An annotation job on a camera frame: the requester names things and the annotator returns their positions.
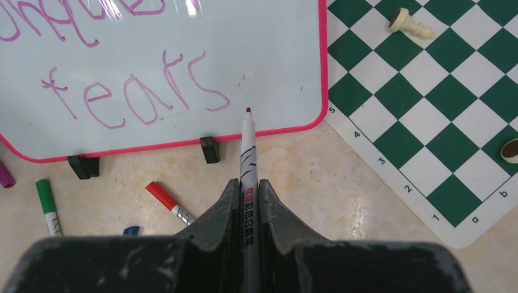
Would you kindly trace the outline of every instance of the green and white checkered board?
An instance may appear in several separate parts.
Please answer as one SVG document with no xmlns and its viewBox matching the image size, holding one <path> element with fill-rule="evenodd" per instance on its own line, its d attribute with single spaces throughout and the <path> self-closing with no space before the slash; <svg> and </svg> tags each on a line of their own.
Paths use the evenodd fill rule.
<svg viewBox="0 0 518 293">
<path fill-rule="evenodd" d="M 326 121 L 447 245 L 518 204 L 518 1 L 330 0 Z M 436 38 L 391 34 L 405 7 Z"/>
</svg>

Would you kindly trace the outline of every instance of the whiteboard pink border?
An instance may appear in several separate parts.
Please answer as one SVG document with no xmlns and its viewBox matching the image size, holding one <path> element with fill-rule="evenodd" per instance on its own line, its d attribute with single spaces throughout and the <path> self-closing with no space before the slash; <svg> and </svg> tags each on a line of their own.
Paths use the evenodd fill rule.
<svg viewBox="0 0 518 293">
<path fill-rule="evenodd" d="M 326 7 L 326 0 L 318 0 L 318 30 L 319 30 L 319 44 L 320 44 L 320 83 L 322 88 L 322 110 L 320 111 L 320 114 L 315 119 L 315 121 L 303 125 L 303 126 L 297 126 L 297 127 L 289 127 L 289 128 L 279 128 L 279 129 L 273 129 L 273 130 L 264 130 L 264 131 L 258 131 L 257 136 L 270 136 L 273 134 L 283 134 L 283 133 L 289 133 L 289 132 L 297 132 L 297 131 L 305 131 L 312 129 L 313 127 L 317 126 L 322 122 L 324 117 L 327 113 L 327 7 Z M 231 134 L 228 136 L 219 136 L 215 137 L 215 141 L 217 142 L 223 142 L 226 140 L 233 140 L 233 139 L 240 139 L 241 134 Z M 47 159 L 34 159 L 32 157 L 26 156 L 22 153 L 20 153 L 18 150 L 12 146 L 7 139 L 5 139 L 2 134 L 0 134 L 0 141 L 6 145 L 8 149 L 10 149 L 15 155 L 19 156 L 22 159 L 25 159 L 29 162 L 34 163 L 50 163 L 50 162 L 58 162 L 58 161 L 66 161 L 67 157 L 50 157 Z M 184 140 L 182 142 L 167 142 L 167 143 L 160 143 L 157 145 L 147 145 L 147 146 L 137 146 L 134 148 L 122 148 L 120 150 L 109 150 L 109 151 L 98 151 L 95 153 L 89 153 L 89 154 L 80 154 L 84 157 L 103 157 L 103 156 L 110 156 L 113 154 L 123 154 L 123 153 L 133 153 L 137 151 L 149 151 L 149 150 L 158 150 L 160 148 L 171 148 L 171 147 L 182 147 L 184 145 L 195 145 L 200 143 L 199 139 L 192 139 L 192 140 Z"/>
</svg>

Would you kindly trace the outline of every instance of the green marker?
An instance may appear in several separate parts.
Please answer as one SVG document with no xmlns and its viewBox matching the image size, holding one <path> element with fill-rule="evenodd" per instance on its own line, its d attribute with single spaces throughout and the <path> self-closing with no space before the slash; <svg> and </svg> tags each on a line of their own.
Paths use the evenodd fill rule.
<svg viewBox="0 0 518 293">
<path fill-rule="evenodd" d="M 43 213 L 49 228 L 50 236 L 62 236 L 61 227 L 59 226 L 56 214 L 56 204 L 54 203 L 52 189 L 50 188 L 50 182 L 47 179 L 38 180 L 36 181 L 36 189 L 40 196 L 40 202 L 42 203 Z"/>
</svg>

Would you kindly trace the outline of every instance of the whiteboard stand clip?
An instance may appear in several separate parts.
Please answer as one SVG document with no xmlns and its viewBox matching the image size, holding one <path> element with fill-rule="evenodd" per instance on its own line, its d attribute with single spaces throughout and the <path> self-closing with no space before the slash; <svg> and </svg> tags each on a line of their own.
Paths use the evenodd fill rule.
<svg viewBox="0 0 518 293">
<path fill-rule="evenodd" d="M 80 180 L 99 177 L 99 157 L 81 157 L 80 155 L 67 157 L 68 163 Z"/>
<path fill-rule="evenodd" d="M 206 136 L 200 139 L 203 156 L 207 164 L 219 163 L 219 143 L 214 141 L 214 137 Z"/>
</svg>

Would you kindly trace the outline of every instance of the whiteboard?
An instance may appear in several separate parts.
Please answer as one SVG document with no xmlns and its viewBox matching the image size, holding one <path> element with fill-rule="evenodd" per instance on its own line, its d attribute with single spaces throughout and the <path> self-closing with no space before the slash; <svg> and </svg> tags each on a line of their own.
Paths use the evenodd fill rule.
<svg viewBox="0 0 518 293">
<path fill-rule="evenodd" d="M 0 0 L 0 139 L 33 162 L 305 130 L 325 2 Z"/>
</svg>

